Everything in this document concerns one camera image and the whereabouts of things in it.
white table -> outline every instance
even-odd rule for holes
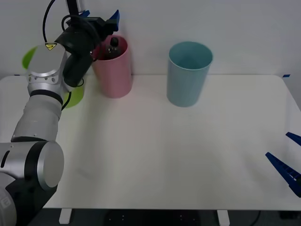
[[[26,80],[0,82],[0,141],[28,100]],[[121,99],[88,76],[84,99],[63,111],[62,180],[47,208],[301,210],[265,157],[301,172],[301,112],[281,78],[210,75],[189,108],[166,98],[166,76],[135,76]]]

light blue cup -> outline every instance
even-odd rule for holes
[[[213,54],[197,42],[181,42],[169,51],[167,98],[179,107],[189,107],[198,101]]]

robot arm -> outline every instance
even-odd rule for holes
[[[118,21],[118,11],[107,21],[74,16],[54,43],[36,48],[25,74],[29,101],[11,143],[0,143],[0,226],[27,225],[56,192],[64,166],[55,142],[63,97],[79,84],[93,62],[91,51],[118,30]]]

black cable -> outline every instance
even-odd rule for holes
[[[47,9],[45,11],[45,14],[44,14],[44,19],[43,19],[43,37],[44,37],[44,41],[45,42],[47,42],[47,38],[46,38],[46,34],[45,34],[46,19],[47,19],[49,10],[50,10],[50,8],[51,8],[51,6],[53,5],[54,2],[55,2],[55,0],[51,0],[50,1],[49,5],[47,6]]]
[[[84,85],[84,83],[85,83],[85,81],[84,81],[84,79],[81,79],[82,81],[83,81],[83,83],[82,84],[80,84],[79,86],[77,86],[77,87],[81,87],[81,86],[83,86]]]
[[[258,211],[257,217],[255,218],[255,220],[253,221],[253,223],[250,224],[250,226],[254,226],[254,225],[257,223],[257,221],[258,221],[258,219],[259,219],[259,217],[260,217],[260,214],[261,214],[261,210]]]
[[[70,99],[71,99],[71,92],[69,92],[68,99],[67,99],[66,103],[62,106],[62,110],[64,110],[64,108],[69,104]]]

green cup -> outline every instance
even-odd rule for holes
[[[22,66],[24,69],[28,68],[29,63],[32,60],[32,56],[33,56],[34,52],[36,51],[36,48],[37,47],[32,48],[24,55],[24,57],[22,59]],[[71,95],[70,101],[67,104],[66,108],[77,105],[82,100],[83,97],[84,97],[84,85],[79,84],[78,87],[76,87],[74,90],[72,90],[72,95]],[[68,93],[65,94],[65,96],[64,96],[64,103],[66,103],[67,99],[68,99]]]

